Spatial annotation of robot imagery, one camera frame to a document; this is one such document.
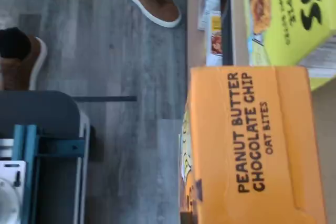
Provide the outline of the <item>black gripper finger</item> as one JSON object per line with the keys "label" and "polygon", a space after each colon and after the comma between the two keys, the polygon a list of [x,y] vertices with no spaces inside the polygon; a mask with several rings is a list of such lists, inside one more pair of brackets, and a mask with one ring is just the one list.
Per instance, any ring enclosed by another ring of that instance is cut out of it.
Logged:
{"label": "black gripper finger", "polygon": [[181,224],[197,224],[197,215],[189,211],[180,212]]}

